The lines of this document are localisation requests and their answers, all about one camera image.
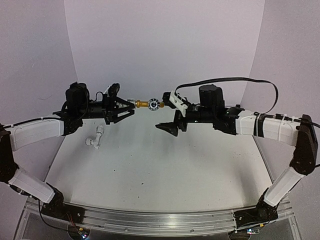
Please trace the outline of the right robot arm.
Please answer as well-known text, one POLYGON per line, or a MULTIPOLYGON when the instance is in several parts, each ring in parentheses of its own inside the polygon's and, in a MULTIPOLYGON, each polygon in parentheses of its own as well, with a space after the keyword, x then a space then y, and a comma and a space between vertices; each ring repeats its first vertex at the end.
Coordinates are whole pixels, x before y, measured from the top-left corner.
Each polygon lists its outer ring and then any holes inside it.
POLYGON ((172 122, 159 123, 156 128, 176 137, 179 131, 187 131, 188 124, 212 124, 215 130, 225 134, 255 136, 294 147, 289 167, 265 191, 257 207, 277 206, 303 177, 318 167, 318 140, 309 115, 290 117, 237 106, 227 108, 220 87, 208 84, 198 90, 199 104, 188 102, 175 91, 165 92, 164 104, 175 109, 175 115, 172 122))

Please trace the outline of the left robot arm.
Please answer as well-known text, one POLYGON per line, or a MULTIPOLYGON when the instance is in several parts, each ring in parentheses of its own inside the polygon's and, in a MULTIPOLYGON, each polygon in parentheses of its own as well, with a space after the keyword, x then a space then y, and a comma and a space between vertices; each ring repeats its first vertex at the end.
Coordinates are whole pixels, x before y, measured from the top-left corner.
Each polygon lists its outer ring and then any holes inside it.
POLYGON ((84 119, 103 119, 106 125, 118 123, 135 113, 135 103, 118 97, 120 84, 114 83, 102 94, 102 100, 91 100, 85 83, 74 82, 65 92, 61 110, 51 116, 39 117, 0 126, 0 181, 20 189, 48 204, 56 218, 64 218, 67 206, 56 199, 59 192, 19 166, 13 153, 27 145, 75 133, 84 119))

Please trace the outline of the right small circuit board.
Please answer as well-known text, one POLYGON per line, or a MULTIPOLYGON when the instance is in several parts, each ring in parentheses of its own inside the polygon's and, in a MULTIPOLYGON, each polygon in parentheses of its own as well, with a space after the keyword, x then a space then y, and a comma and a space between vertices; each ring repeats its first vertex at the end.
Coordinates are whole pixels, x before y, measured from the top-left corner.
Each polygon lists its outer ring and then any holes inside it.
POLYGON ((261 228, 259 226, 255 226, 255 227, 250 227, 246 229, 246 234, 247 235, 257 235, 260 233, 261 228))

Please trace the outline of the gold brass faucet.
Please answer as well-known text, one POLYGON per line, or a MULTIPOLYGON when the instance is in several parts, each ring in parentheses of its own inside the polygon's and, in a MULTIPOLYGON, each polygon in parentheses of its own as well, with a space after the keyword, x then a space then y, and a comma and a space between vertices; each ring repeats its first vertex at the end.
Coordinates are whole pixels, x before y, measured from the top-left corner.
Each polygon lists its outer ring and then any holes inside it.
POLYGON ((157 98, 151 98, 148 101, 135 101, 136 108, 148 108, 150 111, 157 111, 165 106, 163 102, 160 102, 157 98))

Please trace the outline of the small circuit board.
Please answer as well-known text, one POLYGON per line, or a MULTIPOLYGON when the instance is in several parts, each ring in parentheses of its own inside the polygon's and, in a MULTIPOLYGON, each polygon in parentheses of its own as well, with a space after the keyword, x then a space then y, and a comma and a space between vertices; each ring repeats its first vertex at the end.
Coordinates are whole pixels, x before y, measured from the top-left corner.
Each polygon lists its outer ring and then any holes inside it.
POLYGON ((246 234, 247 235, 257 235, 260 233, 261 228, 259 226, 255 226, 255 227, 250 227, 246 229, 246 234))
POLYGON ((79 235, 83 240, 87 239, 90 236, 91 231, 83 227, 75 227, 76 234, 79 235))

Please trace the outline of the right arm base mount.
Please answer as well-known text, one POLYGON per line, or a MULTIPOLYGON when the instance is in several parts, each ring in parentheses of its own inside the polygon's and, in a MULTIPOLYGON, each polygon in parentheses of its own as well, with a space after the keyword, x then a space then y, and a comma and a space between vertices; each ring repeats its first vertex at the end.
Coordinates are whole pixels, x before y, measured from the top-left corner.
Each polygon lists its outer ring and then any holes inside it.
POLYGON ((253 208, 237 210, 233 213, 235 218, 235 225, 237 229, 244 228, 247 226, 256 226, 264 223, 269 223, 270 221, 278 219, 278 206, 271 206, 264 200, 264 195, 262 195, 256 206, 253 208))

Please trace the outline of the white plastic faucet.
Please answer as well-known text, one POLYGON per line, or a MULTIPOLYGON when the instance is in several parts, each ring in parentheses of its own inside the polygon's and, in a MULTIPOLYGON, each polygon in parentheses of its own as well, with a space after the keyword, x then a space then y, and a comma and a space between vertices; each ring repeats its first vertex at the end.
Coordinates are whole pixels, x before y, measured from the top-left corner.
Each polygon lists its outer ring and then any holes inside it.
POLYGON ((96 135, 95 138, 86 138, 85 140, 85 145, 86 146, 92 146, 94 147, 96 150, 100 149, 100 140, 102 138, 102 136, 104 135, 104 127, 102 125, 98 125, 96 127, 96 135))

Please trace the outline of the aluminium front rail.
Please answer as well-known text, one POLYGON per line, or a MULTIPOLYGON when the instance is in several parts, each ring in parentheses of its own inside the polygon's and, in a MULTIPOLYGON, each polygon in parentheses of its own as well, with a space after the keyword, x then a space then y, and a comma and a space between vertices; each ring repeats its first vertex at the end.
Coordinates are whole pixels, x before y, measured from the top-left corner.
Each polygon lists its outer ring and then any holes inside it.
POLYGON ((227 233, 236 229, 232 210, 147 212, 84 208, 82 227, 112 234, 144 237, 190 237, 227 233))

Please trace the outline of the left small circuit board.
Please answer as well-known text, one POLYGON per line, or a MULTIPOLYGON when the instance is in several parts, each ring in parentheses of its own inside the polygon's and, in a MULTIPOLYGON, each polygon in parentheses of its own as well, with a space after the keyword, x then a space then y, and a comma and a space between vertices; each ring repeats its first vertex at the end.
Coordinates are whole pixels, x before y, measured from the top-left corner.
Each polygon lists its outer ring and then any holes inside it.
POLYGON ((76 234, 79 235, 83 240, 87 239, 90 236, 91 231, 83 227, 75 227, 76 234))

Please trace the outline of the white elbow fitting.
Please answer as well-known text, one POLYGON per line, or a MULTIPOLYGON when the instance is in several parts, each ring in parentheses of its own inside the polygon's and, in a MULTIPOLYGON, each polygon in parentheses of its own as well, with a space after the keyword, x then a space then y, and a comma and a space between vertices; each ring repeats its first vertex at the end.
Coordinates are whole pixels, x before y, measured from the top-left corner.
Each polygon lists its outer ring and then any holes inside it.
POLYGON ((126 101, 133 104, 136 107, 136 101, 137 101, 136 99, 130 98, 130 99, 127 99, 126 101))

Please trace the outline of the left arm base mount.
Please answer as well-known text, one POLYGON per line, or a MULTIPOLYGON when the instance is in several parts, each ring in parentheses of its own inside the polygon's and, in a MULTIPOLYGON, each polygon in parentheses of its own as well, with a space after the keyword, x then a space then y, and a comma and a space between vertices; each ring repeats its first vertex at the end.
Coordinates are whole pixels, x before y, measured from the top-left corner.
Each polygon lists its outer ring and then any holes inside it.
POLYGON ((56 188, 53 188, 53 191, 54 196, 52 200, 42 205, 40 213, 55 219, 81 224, 84 220, 85 209, 65 203, 63 194, 56 188))

